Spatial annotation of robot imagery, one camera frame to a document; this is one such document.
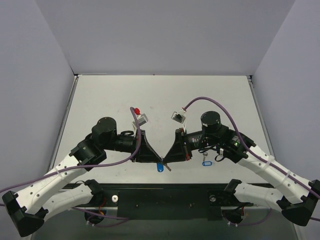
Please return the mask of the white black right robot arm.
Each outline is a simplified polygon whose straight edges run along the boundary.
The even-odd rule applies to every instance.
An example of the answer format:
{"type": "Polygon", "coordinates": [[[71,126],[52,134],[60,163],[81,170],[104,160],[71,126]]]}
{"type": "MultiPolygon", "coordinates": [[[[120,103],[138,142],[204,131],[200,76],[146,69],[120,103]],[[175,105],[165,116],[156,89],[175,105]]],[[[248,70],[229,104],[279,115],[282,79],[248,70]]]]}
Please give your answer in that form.
{"type": "Polygon", "coordinates": [[[223,192],[224,201],[264,206],[281,214],[290,222],[305,227],[311,220],[320,196],[319,180],[308,180],[285,168],[244,134],[221,123],[219,113],[207,111],[200,117],[201,130],[187,133],[184,128],[175,131],[171,149],[162,160],[164,165],[189,161],[192,152],[217,153],[215,160],[231,160],[263,178],[271,188],[259,187],[232,179],[223,192]]]}

